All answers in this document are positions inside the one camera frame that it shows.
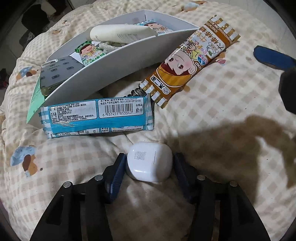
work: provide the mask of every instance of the nutrition label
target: nutrition label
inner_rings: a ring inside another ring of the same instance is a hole
[[[49,114],[53,124],[96,119],[96,101],[83,101],[51,107]]]
[[[143,105],[143,97],[101,99],[98,101],[99,117],[142,115]]]

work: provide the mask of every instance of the white earbuds case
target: white earbuds case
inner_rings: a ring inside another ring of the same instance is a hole
[[[170,176],[172,165],[173,154],[167,145],[138,142],[128,152],[126,172],[133,179],[159,183]]]

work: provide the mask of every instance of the phone case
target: phone case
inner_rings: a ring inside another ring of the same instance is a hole
[[[45,97],[49,96],[64,81],[84,67],[71,56],[54,59],[41,66],[40,91]]]

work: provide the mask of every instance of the blue snack wrapper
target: blue snack wrapper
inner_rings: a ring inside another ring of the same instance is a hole
[[[150,95],[52,105],[39,115],[48,138],[154,128]]]

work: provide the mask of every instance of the cartoon girl illustration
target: cartoon girl illustration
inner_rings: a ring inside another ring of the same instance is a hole
[[[162,26],[161,24],[156,23],[156,22],[149,22],[149,23],[144,24],[144,26],[148,26],[148,27],[152,28],[158,34],[163,34],[163,33],[166,33],[166,32],[171,32],[170,29],[168,29],[167,27]]]
[[[170,87],[183,86],[197,71],[193,60],[197,59],[199,52],[195,44],[189,43],[176,49],[156,70],[158,76]]]
[[[95,54],[95,51],[94,51],[95,47],[96,46],[94,46],[93,44],[86,44],[85,46],[83,46],[80,49],[80,51],[79,51],[80,56],[81,57],[85,56],[85,55],[91,56],[91,55]]]

